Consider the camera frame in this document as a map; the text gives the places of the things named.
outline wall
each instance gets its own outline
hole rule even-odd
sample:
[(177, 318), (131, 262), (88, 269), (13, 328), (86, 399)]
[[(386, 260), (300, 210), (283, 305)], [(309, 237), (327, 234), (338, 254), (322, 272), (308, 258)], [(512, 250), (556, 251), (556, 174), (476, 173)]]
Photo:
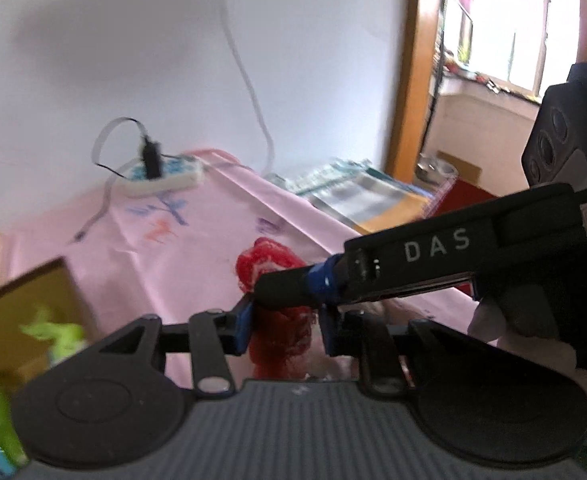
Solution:
[(520, 157), (537, 114), (537, 105), (446, 78), (425, 151), (479, 166), (479, 186), (494, 195), (520, 191), (529, 187)]
[[(381, 163), (405, 0), (228, 0), (275, 139), (276, 169)], [(0, 0), (0, 230), (107, 177), (102, 126), (143, 121), (167, 153), (266, 150), (220, 28), (218, 0)], [(138, 138), (122, 126), (104, 162)]]

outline cable connector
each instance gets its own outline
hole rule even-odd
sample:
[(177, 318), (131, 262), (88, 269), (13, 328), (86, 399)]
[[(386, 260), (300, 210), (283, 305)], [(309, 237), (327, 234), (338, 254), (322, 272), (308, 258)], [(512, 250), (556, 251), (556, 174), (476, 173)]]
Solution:
[(140, 150), (140, 158), (144, 163), (144, 170), (148, 180), (162, 177), (162, 161), (160, 158), (160, 143), (151, 141), (148, 136), (143, 136), (144, 144)]

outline power strip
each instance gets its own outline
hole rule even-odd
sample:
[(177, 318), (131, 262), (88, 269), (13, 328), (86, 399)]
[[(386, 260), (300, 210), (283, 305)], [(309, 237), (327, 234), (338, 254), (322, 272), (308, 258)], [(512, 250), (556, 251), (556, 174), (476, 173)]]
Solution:
[(136, 164), (121, 180), (120, 188), (126, 196), (135, 198), (152, 195), (162, 191), (190, 189), (200, 185), (204, 178), (204, 164), (195, 155), (162, 160), (161, 178), (147, 179), (142, 161)]

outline window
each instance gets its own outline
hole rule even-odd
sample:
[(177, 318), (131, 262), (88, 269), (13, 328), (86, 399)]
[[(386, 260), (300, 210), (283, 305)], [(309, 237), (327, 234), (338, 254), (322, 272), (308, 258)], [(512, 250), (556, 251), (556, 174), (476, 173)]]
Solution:
[[(464, 12), (451, 1), (445, 47), (459, 54), (463, 34), (452, 30), (462, 30)], [(472, 0), (470, 7), (471, 70), (535, 96), (567, 80), (576, 60), (579, 0)]]

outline cardboard box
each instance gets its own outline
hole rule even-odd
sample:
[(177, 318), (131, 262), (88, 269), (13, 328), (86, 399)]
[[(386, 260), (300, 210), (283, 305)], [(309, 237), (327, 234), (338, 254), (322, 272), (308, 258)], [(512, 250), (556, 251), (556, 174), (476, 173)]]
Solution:
[(51, 344), (20, 330), (20, 326), (32, 323), (43, 307), (51, 322), (83, 326), (87, 342), (100, 338), (93, 313), (63, 258), (0, 287), (0, 383), (7, 392), (15, 391), (49, 367)]

